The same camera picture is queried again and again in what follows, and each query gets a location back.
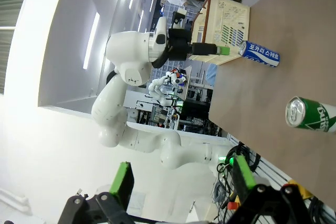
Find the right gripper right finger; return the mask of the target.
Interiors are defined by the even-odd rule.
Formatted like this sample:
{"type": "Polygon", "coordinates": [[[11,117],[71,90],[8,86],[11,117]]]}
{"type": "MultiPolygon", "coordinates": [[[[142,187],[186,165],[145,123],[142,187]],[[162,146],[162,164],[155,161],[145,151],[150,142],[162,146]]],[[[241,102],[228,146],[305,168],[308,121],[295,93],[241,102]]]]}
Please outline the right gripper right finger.
{"type": "Polygon", "coordinates": [[[234,155],[232,181],[240,206],[228,223],[256,223],[260,216],[271,217],[274,223],[312,223],[297,185],[275,190],[257,183],[242,155],[234,155]]]}

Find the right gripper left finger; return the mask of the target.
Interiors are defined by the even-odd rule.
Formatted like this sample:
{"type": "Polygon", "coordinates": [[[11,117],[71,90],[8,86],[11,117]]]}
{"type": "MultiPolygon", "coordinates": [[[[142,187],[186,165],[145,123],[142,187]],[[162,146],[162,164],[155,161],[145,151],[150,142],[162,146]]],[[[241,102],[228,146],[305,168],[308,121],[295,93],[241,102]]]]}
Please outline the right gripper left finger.
{"type": "Polygon", "coordinates": [[[59,223],[134,223],[127,214],[133,186],[131,163],[122,162],[108,191],[91,198],[87,194],[70,197],[59,223]]]}

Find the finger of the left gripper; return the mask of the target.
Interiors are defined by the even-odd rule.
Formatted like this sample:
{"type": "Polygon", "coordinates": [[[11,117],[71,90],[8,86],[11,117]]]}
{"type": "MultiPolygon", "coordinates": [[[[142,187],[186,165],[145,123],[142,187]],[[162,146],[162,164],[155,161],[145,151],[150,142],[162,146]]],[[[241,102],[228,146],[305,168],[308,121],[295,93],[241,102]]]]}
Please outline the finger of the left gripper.
{"type": "Polygon", "coordinates": [[[208,43],[193,43],[192,54],[206,56],[206,55],[229,55],[230,48],[225,46],[217,46],[208,43]]]}

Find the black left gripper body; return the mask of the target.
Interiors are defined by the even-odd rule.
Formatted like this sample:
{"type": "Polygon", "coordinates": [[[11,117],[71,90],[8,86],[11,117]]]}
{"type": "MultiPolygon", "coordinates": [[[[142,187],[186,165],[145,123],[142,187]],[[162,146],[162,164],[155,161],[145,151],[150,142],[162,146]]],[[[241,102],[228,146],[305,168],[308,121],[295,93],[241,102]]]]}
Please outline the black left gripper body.
{"type": "Polygon", "coordinates": [[[192,32],[185,29],[170,28],[168,39],[169,61],[185,61],[190,53],[192,32]]]}

